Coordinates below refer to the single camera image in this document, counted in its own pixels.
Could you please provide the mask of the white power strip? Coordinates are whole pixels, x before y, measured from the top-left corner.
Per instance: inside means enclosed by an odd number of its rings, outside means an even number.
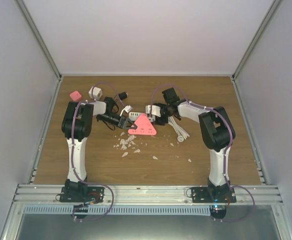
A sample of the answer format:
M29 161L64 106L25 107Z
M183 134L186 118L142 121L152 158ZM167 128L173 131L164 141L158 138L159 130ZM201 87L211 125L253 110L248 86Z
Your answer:
M149 121L152 123L152 122L154 122L155 121L155 119L153 118L153 117L151 117L149 114L147 114L147 113L144 113L144 112L129 112L129 119L132 121L132 122L135 122L137 119L138 119L138 117L140 116L140 115L145 115L145 116L147 116L147 118L149 119Z

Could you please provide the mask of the large pink socket block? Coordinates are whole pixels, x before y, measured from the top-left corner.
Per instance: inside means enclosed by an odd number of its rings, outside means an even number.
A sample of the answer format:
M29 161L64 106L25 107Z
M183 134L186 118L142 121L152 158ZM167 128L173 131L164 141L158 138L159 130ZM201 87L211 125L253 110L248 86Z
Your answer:
M135 120L134 125L137 126L136 129L129 129L128 133L130 135L147 135L147 136L155 136L157 131L153 124L147 117L147 114L142 113L139 117Z

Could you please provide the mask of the black power adapter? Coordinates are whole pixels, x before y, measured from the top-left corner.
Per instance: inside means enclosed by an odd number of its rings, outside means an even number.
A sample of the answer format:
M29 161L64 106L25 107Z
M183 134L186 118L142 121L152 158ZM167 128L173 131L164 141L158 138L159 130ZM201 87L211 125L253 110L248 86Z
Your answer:
M125 92L125 91L120 93L120 94L118 94L120 100L126 99L128 97L128 95L129 94L127 92Z

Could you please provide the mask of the white tiger cube socket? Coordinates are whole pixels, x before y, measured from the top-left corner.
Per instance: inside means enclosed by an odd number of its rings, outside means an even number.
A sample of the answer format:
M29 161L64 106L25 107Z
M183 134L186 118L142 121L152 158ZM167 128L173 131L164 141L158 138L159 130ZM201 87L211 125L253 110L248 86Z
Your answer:
M103 92L102 89L99 87L91 87L88 94L91 99L98 101L102 97Z

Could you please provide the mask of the small pink plug adapter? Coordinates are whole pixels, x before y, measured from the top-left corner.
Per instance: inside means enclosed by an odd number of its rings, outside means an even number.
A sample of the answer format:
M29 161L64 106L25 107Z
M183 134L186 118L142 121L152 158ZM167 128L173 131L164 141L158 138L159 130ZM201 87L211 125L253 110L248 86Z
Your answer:
M70 93L70 98L72 101L79 102L82 99L82 95L76 90Z

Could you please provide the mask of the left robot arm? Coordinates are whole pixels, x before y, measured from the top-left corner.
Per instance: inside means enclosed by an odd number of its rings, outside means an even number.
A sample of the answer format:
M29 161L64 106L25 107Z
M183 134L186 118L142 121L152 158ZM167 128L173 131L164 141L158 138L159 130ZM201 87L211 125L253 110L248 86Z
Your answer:
M69 172L65 187L72 190L71 196L78 202L85 201L89 195L86 184L85 147L91 133L93 117L121 129L137 129L137 125L127 116L112 112L114 105L115 102L110 97L106 97L104 101L68 103L61 126L69 149Z

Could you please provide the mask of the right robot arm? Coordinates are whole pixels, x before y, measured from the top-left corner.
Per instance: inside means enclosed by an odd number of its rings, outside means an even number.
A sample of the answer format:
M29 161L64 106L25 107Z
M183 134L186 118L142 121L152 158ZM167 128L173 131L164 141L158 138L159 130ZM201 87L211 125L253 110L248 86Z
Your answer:
M210 174L207 196L214 203L231 193L228 176L228 156L235 130L224 107L215 108L196 104L187 97L181 99L174 88L162 92L165 104L154 103L145 107L146 113L155 116L159 125L168 123L169 117L188 118L200 125L201 135L210 154Z

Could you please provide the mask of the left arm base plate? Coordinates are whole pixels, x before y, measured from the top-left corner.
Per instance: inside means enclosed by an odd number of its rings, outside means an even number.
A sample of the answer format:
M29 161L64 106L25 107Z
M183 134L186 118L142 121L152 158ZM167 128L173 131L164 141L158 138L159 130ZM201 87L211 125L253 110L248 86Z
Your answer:
M105 188L100 186L89 186L83 190L63 187L61 193L56 195L56 200L62 203L102 203L104 190Z

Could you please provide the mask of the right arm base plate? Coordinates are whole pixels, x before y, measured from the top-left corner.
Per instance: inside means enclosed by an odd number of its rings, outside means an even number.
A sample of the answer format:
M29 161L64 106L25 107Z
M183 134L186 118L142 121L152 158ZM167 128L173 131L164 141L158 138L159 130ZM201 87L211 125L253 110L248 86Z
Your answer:
M186 196L192 198L193 203L236 203L234 190L223 186L193 186L186 190Z

